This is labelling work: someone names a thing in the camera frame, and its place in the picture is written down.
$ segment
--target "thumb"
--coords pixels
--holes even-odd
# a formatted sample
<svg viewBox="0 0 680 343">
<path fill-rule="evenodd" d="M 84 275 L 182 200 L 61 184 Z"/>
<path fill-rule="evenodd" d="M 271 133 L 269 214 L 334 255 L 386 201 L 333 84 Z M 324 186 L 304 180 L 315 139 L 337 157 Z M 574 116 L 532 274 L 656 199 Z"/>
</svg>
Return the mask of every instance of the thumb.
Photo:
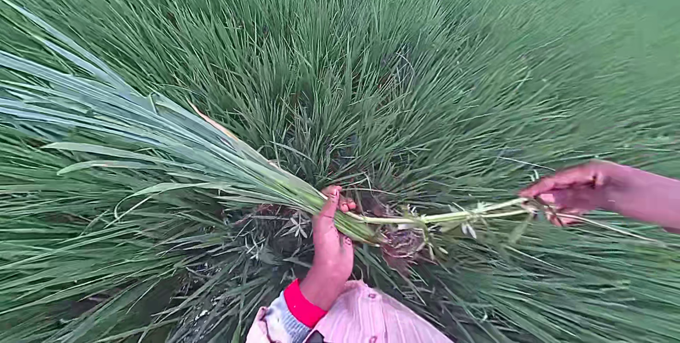
<svg viewBox="0 0 680 343">
<path fill-rule="evenodd" d="M 314 217 L 314 229 L 315 231 L 321 231 L 322 229 L 327 229 L 333 226 L 333 218 L 335 217 L 335 210 L 338 207 L 338 201 L 340 200 L 340 186 L 329 186 L 324 190 L 328 199 L 321 208 L 319 215 Z"/>
</svg>

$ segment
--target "gray sleeve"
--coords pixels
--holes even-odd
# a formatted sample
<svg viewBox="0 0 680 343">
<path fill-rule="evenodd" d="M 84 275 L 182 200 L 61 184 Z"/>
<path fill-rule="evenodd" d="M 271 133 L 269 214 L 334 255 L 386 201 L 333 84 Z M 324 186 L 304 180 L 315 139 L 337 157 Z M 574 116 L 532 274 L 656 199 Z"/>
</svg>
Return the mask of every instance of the gray sleeve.
<svg viewBox="0 0 680 343">
<path fill-rule="evenodd" d="M 278 298 L 274 299 L 274 302 L 271 302 L 267 308 L 265 318 L 267 319 L 267 325 L 282 327 L 290 337 L 290 343 L 304 342 L 311 331 L 311 328 L 302 324 L 290 313 L 288 306 L 285 304 L 283 292 L 281 292 Z"/>
</svg>

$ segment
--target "green grass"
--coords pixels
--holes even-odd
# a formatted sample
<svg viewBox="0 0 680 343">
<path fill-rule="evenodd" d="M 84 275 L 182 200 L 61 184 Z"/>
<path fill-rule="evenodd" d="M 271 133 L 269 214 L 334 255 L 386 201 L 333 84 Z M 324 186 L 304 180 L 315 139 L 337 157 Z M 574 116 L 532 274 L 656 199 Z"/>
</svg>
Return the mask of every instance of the green grass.
<svg viewBox="0 0 680 343">
<path fill-rule="evenodd" d="M 509 199 L 534 170 L 548 173 L 539 166 L 591 156 L 680 167 L 677 77 L 649 73 L 633 52 L 639 12 L 623 0 L 11 1 L 134 88 L 190 99 L 315 187 L 342 184 L 357 199 L 380 190 L 392 209 Z M 2 50 L 84 73 L 27 36 L 38 30 L 21 15 L 0 14 Z M 289 214 L 225 212 L 210 192 L 162 195 L 114 222 L 119 201 L 170 178 L 57 175 L 92 156 L 38 147 L 143 142 L 10 117 L 0 130 L 3 342 L 136 341 L 144 331 L 149 341 L 228 341 L 310 261 L 310 241 L 284 235 Z M 602 217 L 665 245 L 542 223 L 509 243 L 521 220 L 504 220 L 476 225 L 477 242 L 442 236 L 448 260 L 413 267 L 410 281 L 368 247 L 355 275 L 464 341 L 677 339 L 677 237 Z"/>
</svg>

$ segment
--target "wrist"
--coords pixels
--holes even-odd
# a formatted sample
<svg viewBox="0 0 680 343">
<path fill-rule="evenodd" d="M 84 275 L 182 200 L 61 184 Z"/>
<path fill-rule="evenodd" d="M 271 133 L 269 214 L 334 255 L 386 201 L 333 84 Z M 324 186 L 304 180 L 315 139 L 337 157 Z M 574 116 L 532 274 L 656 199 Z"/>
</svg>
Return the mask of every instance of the wrist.
<svg viewBox="0 0 680 343">
<path fill-rule="evenodd" d="M 333 273 L 330 268 L 312 265 L 307 276 L 300 282 L 302 295 L 312 304 L 328 311 L 342 293 L 347 278 Z"/>
</svg>

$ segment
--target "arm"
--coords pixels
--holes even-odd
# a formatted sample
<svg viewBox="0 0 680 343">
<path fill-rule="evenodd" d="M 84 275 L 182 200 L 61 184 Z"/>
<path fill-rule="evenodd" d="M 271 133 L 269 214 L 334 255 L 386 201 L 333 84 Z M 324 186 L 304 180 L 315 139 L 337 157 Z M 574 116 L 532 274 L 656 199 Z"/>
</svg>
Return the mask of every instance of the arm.
<svg viewBox="0 0 680 343">
<path fill-rule="evenodd" d="M 520 192 L 578 214 L 601 208 L 680 229 L 680 181 L 606 161 L 592 161 L 542 178 Z"/>
<path fill-rule="evenodd" d="M 326 188 L 328 200 L 312 217 L 314 260 L 304 280 L 295 280 L 267 308 L 261 308 L 247 343 L 302 343 L 344 289 L 354 262 L 352 240 L 335 228 L 335 211 L 354 209 L 339 186 Z"/>
</svg>

